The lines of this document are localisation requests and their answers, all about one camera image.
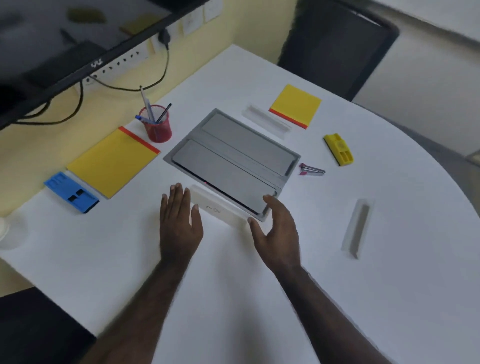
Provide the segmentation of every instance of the blue plastic holder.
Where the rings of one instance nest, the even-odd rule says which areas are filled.
[[[99,202],[98,198],[63,172],[58,172],[43,184],[84,214]]]

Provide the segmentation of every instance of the orange edge strip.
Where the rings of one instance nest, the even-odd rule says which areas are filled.
[[[119,128],[120,131],[124,132],[125,134],[127,134],[129,137],[135,139],[137,142],[139,142],[140,144],[144,145],[145,147],[147,147],[148,149],[150,149],[152,152],[154,152],[155,154],[160,154],[160,151],[155,148],[153,145],[151,144],[148,144],[145,140],[143,140],[141,137],[139,137],[138,135],[135,135],[134,133],[132,133],[130,130],[127,130],[125,129],[123,126],[121,126]]]
[[[298,125],[300,128],[303,128],[303,129],[307,129],[308,128],[308,125],[305,125],[305,124],[302,124],[301,122],[299,121],[296,121],[295,119],[292,119],[292,118],[289,118],[287,115],[284,115],[282,114],[281,112],[278,112],[276,110],[273,110],[273,109],[270,109],[269,112],[275,114],[275,115],[278,115],[279,117],[285,119],[285,120],[288,120],[289,122],[292,122],[294,123],[295,125]]]

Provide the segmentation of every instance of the monitor logo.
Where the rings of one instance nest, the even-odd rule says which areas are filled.
[[[90,67],[92,67],[92,68],[97,68],[98,66],[101,66],[102,64],[103,64],[103,61],[102,61],[102,59],[100,58],[100,59],[96,60],[95,62],[91,63],[91,64],[90,64]]]

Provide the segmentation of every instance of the black cable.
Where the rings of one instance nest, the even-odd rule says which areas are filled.
[[[39,112],[36,112],[35,114],[25,115],[25,116],[21,117],[20,119],[22,119],[22,120],[33,119],[33,118],[36,118],[37,116],[42,115],[50,107],[51,102],[52,102],[52,100],[48,100],[47,103],[42,107],[42,110],[40,110]]]
[[[60,121],[51,121],[51,122],[14,121],[14,122],[12,122],[12,124],[17,124],[17,125],[57,125],[57,124],[61,124],[63,122],[66,122],[67,120],[70,120],[71,118],[73,118],[78,113],[78,111],[80,110],[80,107],[82,107],[83,102],[84,102],[84,83],[83,83],[83,81],[80,81],[80,98],[78,99],[77,107],[75,108],[73,113],[70,114],[70,116],[68,116],[65,119],[60,120]]]
[[[152,83],[151,85],[147,86],[147,87],[144,87],[144,91],[145,90],[148,90],[149,88],[152,88],[152,87],[155,87],[156,85],[158,85],[160,82],[163,81],[163,79],[165,78],[165,76],[167,75],[167,69],[168,69],[168,63],[170,61],[170,51],[168,49],[168,46],[166,47],[167,48],[167,64],[165,65],[165,70],[163,71],[163,76],[162,78],[160,78],[158,81]],[[106,83],[104,83],[103,81],[100,81],[97,79],[96,76],[92,76],[90,75],[90,77],[97,81],[99,84],[105,86],[105,87],[108,87],[108,88],[111,88],[112,90],[120,90],[120,91],[129,91],[129,92],[140,92],[140,88],[123,88],[123,87],[115,87],[115,86],[110,86]]]

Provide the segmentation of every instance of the finger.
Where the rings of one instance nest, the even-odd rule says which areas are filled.
[[[175,185],[170,186],[170,196],[168,197],[167,209],[165,211],[165,218],[170,216],[170,210],[172,209],[173,205],[173,198],[175,197]]]
[[[269,208],[272,209],[272,218],[273,218],[273,230],[278,229],[282,218],[285,216],[285,213],[290,213],[285,205],[278,201],[275,197],[266,194],[264,196],[264,201],[267,202]]]
[[[188,221],[190,216],[190,190],[185,188],[185,193],[180,205],[179,218]]]
[[[202,225],[202,218],[200,217],[198,205],[194,205],[192,208],[192,230],[196,236],[200,237],[200,239],[204,237],[204,227]]]
[[[167,210],[168,197],[166,194],[162,195],[162,204],[160,205],[160,221],[165,220],[165,211]]]
[[[263,243],[265,242],[265,234],[262,231],[262,228],[258,224],[257,220],[255,220],[254,218],[248,218],[248,224],[250,225],[250,230],[252,231],[255,248],[258,251],[259,249],[261,249]]]
[[[176,218],[179,215],[181,201],[183,199],[183,188],[180,183],[175,185],[175,196],[173,197],[172,209],[169,218]]]

